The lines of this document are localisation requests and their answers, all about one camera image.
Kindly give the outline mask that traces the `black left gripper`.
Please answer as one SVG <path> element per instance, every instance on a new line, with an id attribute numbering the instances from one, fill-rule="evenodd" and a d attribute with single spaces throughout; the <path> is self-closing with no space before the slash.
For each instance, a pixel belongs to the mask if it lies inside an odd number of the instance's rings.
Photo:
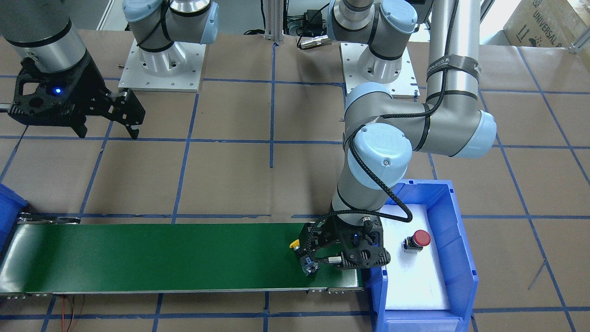
<path id="1" fill-rule="evenodd" d="M 337 269 L 366 269 L 390 263 L 384 248 L 383 227 L 379 217 L 363 216 L 360 225 L 352 225 L 339 217 L 329 217 L 326 223 L 306 223 L 299 241 L 318 263 L 330 263 Z M 341 245 L 337 255 L 318 258 L 320 248 Z"/>

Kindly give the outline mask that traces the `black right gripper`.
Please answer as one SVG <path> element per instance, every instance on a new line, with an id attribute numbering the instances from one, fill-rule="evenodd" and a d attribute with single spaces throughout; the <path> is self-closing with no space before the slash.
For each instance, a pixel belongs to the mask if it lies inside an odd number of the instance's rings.
<path id="1" fill-rule="evenodd" d="M 58 73 L 42 73 L 32 55 L 21 61 L 8 115 L 24 125 L 71 127 L 78 138 L 87 134 L 86 116 L 103 116 L 122 124 L 131 139 L 139 136 L 146 111 L 131 89 L 111 92 L 86 51 L 76 65 Z"/>

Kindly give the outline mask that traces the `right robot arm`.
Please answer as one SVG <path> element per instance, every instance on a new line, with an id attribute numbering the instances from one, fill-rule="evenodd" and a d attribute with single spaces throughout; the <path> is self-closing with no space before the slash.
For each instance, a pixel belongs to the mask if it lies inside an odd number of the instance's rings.
<path id="1" fill-rule="evenodd" d="M 125 19 L 151 75 L 179 73 L 181 43 L 213 44 L 219 6 L 213 0 L 125 0 Z M 60 0 L 3 0 L 1 33 L 21 57 L 6 113 L 27 126 L 69 127 L 87 134 L 87 116 L 103 116 L 137 139 L 145 109 L 130 88 L 112 92 Z"/>

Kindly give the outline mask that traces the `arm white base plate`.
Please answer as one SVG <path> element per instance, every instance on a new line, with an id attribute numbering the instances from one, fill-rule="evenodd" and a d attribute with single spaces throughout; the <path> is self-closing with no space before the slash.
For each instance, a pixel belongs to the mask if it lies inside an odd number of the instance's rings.
<path id="1" fill-rule="evenodd" d="M 135 92 L 198 92 L 206 46 L 175 42 L 158 53 L 131 45 L 118 86 Z"/>
<path id="2" fill-rule="evenodd" d="M 361 71 L 360 66 L 360 57 L 366 49 L 366 44 L 341 43 L 342 67 L 347 94 L 351 93 L 358 85 L 369 81 L 362 75 L 363 73 L 368 73 L 366 70 Z M 407 48 L 404 50 L 400 63 L 401 69 L 397 71 L 396 80 L 390 83 L 384 83 L 383 85 L 393 97 L 412 98 L 419 96 L 419 86 Z"/>

